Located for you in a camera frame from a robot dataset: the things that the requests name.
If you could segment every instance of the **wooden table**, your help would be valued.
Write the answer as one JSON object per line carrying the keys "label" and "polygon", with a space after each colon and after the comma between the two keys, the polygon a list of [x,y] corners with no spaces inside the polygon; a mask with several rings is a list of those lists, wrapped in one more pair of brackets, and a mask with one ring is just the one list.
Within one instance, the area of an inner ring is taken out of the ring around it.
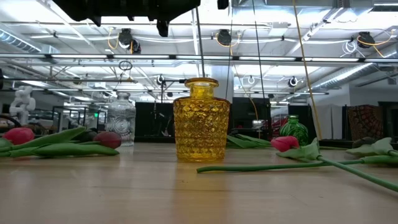
{"label": "wooden table", "polygon": [[[174,144],[116,157],[0,159],[0,223],[398,223],[398,194],[334,167],[205,173]],[[350,159],[342,151],[323,153]],[[228,149],[225,164],[284,164],[275,149]],[[398,182],[398,169],[355,166]]]}

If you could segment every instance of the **ceiling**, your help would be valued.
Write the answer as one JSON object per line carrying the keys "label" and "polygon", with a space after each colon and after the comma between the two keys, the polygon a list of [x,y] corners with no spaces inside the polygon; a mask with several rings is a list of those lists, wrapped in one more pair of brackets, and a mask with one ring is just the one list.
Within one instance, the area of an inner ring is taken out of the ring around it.
{"label": "ceiling", "polygon": [[[151,24],[146,17],[137,17],[134,22],[130,22],[126,17],[104,17],[103,25],[97,27],[91,21],[85,20],[76,22],[70,19],[56,4],[48,1],[49,9],[39,3],[40,0],[2,0],[0,1],[0,23],[21,35],[32,43],[46,44],[59,50],[60,54],[129,54],[121,47],[112,49],[116,45],[117,33],[122,28],[131,28],[132,35],[141,45],[141,54],[150,55],[198,55],[200,48],[196,40],[197,34],[196,19],[193,19],[191,11],[182,14],[174,19],[169,26],[169,36],[167,38],[160,37],[156,24]],[[257,56],[260,49],[261,56],[291,56],[301,57],[300,47],[292,50],[299,40],[295,17],[293,15],[282,15],[280,13],[268,14],[267,16],[257,17],[257,24],[254,23],[254,16],[247,14],[246,16],[233,16],[231,26],[231,17],[228,9],[217,10],[217,1],[202,0],[201,6],[198,8],[201,37],[203,41],[204,55],[229,55],[229,47],[223,47],[215,40],[215,35],[220,29],[229,29],[233,37],[235,45],[231,48],[231,53],[238,56]],[[345,53],[345,49],[351,48],[346,46],[346,42],[351,37],[356,38],[361,31],[370,32],[375,38],[376,43],[383,42],[390,38],[386,44],[380,45],[379,50],[395,44],[397,41],[395,32],[396,21],[398,21],[398,12],[369,12],[360,16],[350,18],[337,18],[321,26],[325,12],[317,14],[299,14],[300,30],[302,34],[313,31],[311,36],[304,42],[304,50],[306,57],[367,57],[375,55],[374,48],[361,49]],[[284,30],[276,27],[280,23],[287,23],[289,26]],[[76,32],[88,39],[90,45],[77,36]],[[9,44],[0,42],[0,53],[25,53]],[[31,68],[33,71],[39,72],[41,75],[50,75],[51,68],[40,65],[40,61],[31,61],[26,59],[13,60],[15,63]],[[151,60],[133,60],[134,63],[151,63]],[[207,63],[205,65],[206,74],[211,77],[211,67],[213,65]],[[258,64],[239,64],[234,63],[234,76],[239,77],[245,90],[261,90],[260,67]],[[337,66],[328,67],[325,65],[316,66],[315,64],[308,67],[309,77],[315,82],[329,73],[338,69]],[[262,65],[264,90],[266,91],[299,91],[298,88],[288,87],[287,80],[293,76],[303,81],[306,80],[305,69],[302,64],[296,65]],[[165,63],[159,62],[151,66],[136,67],[130,71],[123,73],[117,66],[53,66],[52,74],[58,73],[57,78],[73,78],[81,77],[83,79],[103,79],[105,87],[112,90],[113,88],[132,89],[132,90],[153,90],[159,88],[156,86],[157,77],[162,74],[165,78],[178,80],[184,78],[193,78],[201,73],[200,67],[195,63],[183,63],[177,67],[165,66]],[[138,83],[110,83],[107,80],[120,78],[127,79],[131,77]],[[255,82],[252,84],[249,79],[253,78]],[[241,88],[240,83],[234,83],[236,89]],[[66,88],[84,88],[87,83],[75,85],[72,82],[63,84]],[[169,90],[185,89],[183,84],[175,83],[170,86]],[[154,97],[159,99],[159,94],[148,95],[147,93],[136,93],[133,100],[154,101]]]}

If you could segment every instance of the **glass vase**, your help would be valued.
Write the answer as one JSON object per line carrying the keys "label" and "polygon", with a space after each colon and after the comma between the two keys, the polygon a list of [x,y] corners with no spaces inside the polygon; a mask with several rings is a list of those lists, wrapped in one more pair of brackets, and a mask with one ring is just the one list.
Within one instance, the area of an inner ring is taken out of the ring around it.
{"label": "glass vase", "polygon": [[108,107],[105,129],[118,133],[122,146],[134,145],[136,107],[129,101],[129,93],[118,93],[118,99]]}
{"label": "glass vase", "polygon": [[279,134],[281,136],[294,136],[297,138],[300,146],[308,144],[308,129],[299,123],[297,115],[289,115],[287,123],[281,127]]}
{"label": "glass vase", "polygon": [[181,161],[224,159],[228,129],[228,100],[213,97],[218,81],[191,78],[185,82],[190,96],[174,100],[175,143]]}

